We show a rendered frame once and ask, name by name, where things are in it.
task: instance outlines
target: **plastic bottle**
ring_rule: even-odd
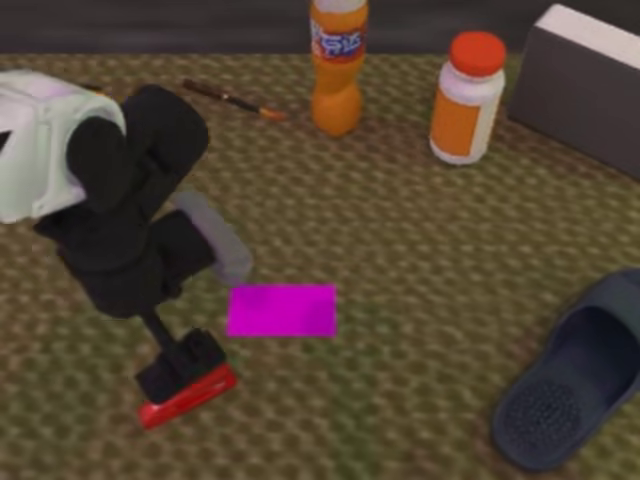
[[[332,136],[353,130],[362,111],[356,83],[366,49],[367,0],[312,0],[311,57],[315,125]]]
[[[504,43],[487,32],[464,32],[451,43],[438,79],[430,144],[453,165],[477,162],[486,153],[505,86]]]

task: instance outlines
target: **red lid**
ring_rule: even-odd
[[[504,66],[507,48],[488,32],[463,32],[451,42],[449,59],[465,75],[488,77]]]

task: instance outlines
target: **bear's ear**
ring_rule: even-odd
[[[89,117],[81,122],[69,139],[66,159],[87,206],[97,213],[113,209],[131,189],[134,163],[124,134],[109,120]]]

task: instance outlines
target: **purple block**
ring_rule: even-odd
[[[336,287],[243,285],[231,290],[230,337],[333,337]]]

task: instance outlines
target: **jar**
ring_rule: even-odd
[[[453,165],[477,162],[487,152],[505,87],[507,50],[488,32],[463,32],[451,43],[440,71],[430,145]]]

